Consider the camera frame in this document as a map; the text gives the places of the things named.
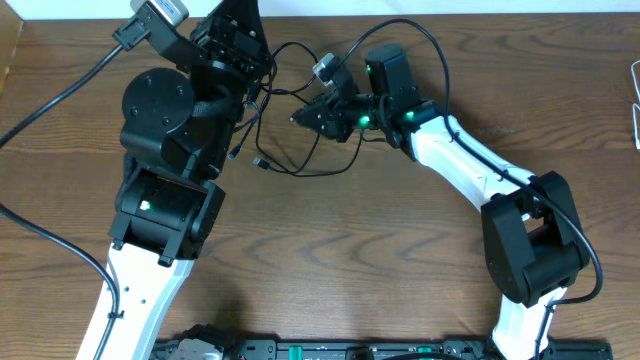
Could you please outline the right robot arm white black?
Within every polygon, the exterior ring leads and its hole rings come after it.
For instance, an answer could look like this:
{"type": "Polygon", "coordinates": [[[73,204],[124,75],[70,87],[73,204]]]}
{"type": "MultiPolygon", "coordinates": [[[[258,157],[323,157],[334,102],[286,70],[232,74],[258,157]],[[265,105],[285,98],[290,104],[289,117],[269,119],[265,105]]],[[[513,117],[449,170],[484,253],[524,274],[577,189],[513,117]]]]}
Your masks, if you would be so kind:
{"type": "Polygon", "coordinates": [[[325,55],[313,73],[329,90],[292,121],[336,142],[356,130],[380,130],[391,147],[459,191],[481,215],[486,266],[502,294],[490,336],[498,355],[542,355],[554,307],[591,261],[568,183],[556,172],[536,176],[502,159],[422,97],[401,46],[371,50],[365,65],[369,94],[339,57],[325,55]]]}

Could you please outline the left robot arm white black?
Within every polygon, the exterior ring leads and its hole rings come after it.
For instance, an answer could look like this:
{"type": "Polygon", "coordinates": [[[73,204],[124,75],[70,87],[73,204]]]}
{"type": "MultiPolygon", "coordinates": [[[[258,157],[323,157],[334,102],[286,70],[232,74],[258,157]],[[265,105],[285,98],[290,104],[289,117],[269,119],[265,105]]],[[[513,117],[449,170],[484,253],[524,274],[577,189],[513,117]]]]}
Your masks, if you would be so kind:
{"type": "Polygon", "coordinates": [[[82,359],[146,359],[224,200],[216,184],[234,129],[259,92],[270,54],[256,0],[224,0],[183,36],[178,1],[135,1],[114,33],[168,61],[134,78],[122,99],[125,171],[109,234],[108,280],[82,359]]]}

